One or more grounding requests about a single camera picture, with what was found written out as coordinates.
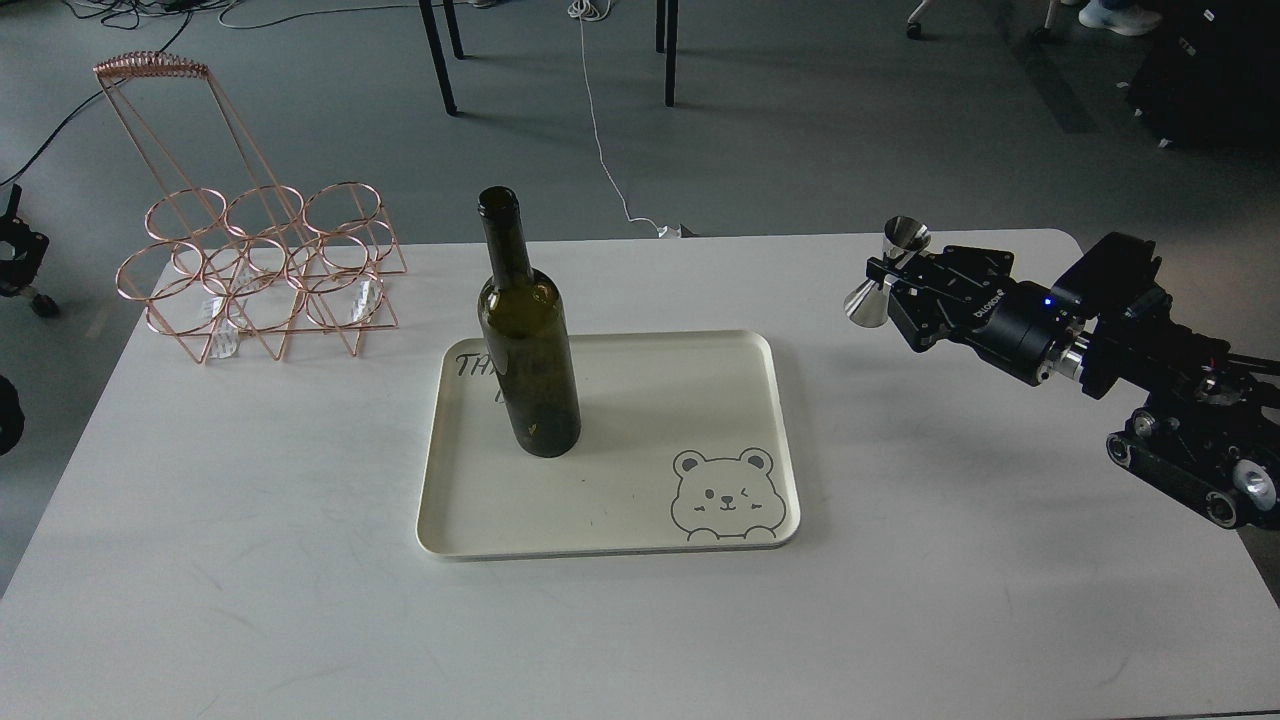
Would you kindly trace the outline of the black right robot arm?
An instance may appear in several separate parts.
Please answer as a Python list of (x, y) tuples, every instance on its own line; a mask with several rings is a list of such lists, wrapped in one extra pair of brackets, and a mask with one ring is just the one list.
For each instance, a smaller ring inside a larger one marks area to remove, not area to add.
[(884, 232), (846, 297), (851, 322), (892, 322), (918, 352), (965, 345), (1029, 386), (1059, 373), (1101, 398), (1126, 380), (1148, 396), (1106, 441), (1117, 466), (1219, 527), (1277, 529), (1277, 423), (1265, 415), (1277, 364), (1175, 323), (1152, 242), (1106, 234), (1046, 288), (1015, 281), (1009, 251), (931, 252), (906, 217)]

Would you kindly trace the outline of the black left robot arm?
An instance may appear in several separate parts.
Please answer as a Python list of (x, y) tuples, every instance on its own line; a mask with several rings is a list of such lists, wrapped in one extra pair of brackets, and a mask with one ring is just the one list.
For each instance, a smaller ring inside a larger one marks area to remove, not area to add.
[[(12, 251), (3, 255), (1, 296), (4, 299), (27, 299), (32, 311), (41, 318), (58, 316), (56, 302), (40, 293), (35, 281), (49, 250), (50, 240), (35, 231), (19, 214), (22, 187), (13, 184), (6, 210), (1, 219), (3, 247)], [(1, 377), (1, 455), (9, 454), (20, 441), (26, 428), (26, 415), (20, 406), (17, 387)]]

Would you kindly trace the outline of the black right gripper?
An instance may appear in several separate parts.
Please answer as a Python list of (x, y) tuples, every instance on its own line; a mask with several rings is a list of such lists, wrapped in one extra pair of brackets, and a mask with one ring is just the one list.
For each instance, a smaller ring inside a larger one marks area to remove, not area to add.
[(882, 252), (867, 261), (872, 284), (892, 286), (888, 318), (918, 352), (942, 340), (1029, 384), (1048, 378), (1079, 327), (1051, 292), (1010, 275), (1012, 254), (947, 246), (942, 252)]

